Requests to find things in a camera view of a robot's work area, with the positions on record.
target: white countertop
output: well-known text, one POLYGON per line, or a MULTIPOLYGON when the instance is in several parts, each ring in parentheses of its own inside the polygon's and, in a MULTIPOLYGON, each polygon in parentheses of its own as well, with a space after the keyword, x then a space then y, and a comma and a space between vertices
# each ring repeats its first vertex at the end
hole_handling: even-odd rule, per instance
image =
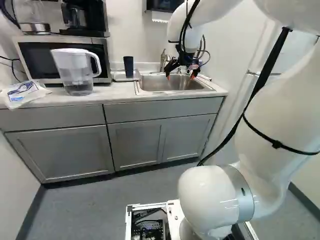
MULTIPOLYGON (((52 93, 26 103, 22 108, 59 107, 76 105, 132 103, 173 99, 192 99, 227 96, 228 91, 213 82, 206 81, 215 91, 136 94, 134 82, 112 82, 109 86, 94 86, 87 96, 70 96, 63 87, 50 87, 52 93)), ((6 109, 0 99, 0 109, 6 109)))

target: faucet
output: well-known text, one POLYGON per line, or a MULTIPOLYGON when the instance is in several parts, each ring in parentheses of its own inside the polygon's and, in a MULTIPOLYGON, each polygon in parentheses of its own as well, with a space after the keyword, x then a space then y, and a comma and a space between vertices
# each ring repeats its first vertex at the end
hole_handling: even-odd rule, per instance
POLYGON ((163 73, 165 71, 165 66, 168 62, 170 62, 171 56, 166 54, 166 49, 163 49, 160 56, 160 72, 163 73))

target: gray carpet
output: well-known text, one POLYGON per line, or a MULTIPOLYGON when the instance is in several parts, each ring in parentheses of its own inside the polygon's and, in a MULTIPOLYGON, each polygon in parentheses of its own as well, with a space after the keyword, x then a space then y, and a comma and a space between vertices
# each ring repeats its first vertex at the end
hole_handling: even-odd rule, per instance
MULTIPOLYGON (((27 240, 124 240, 126 205, 176 199, 179 176, 194 165, 48 190, 27 240)), ((290 192, 277 214, 252 225, 260 240, 320 239, 319 223, 290 192)))

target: plastic bag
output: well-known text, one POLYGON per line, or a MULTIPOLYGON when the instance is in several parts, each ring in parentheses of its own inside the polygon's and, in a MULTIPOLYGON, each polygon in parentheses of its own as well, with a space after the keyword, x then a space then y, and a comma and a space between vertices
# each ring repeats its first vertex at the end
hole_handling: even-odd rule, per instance
POLYGON ((34 81, 24 81, 2 89, 0 97, 4 100, 8 109, 14 110, 32 100, 43 98, 52 93, 34 81))

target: stainless steel sink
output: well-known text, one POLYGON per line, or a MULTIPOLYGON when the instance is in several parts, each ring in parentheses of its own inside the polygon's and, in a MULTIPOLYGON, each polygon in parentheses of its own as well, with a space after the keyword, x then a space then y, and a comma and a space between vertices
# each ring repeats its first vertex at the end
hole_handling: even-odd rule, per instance
POLYGON ((170 80, 164 73, 142 74, 141 80, 136 83, 138 92, 167 93, 167 92, 203 92, 214 91, 197 78, 191 80, 188 74, 171 74, 170 80))

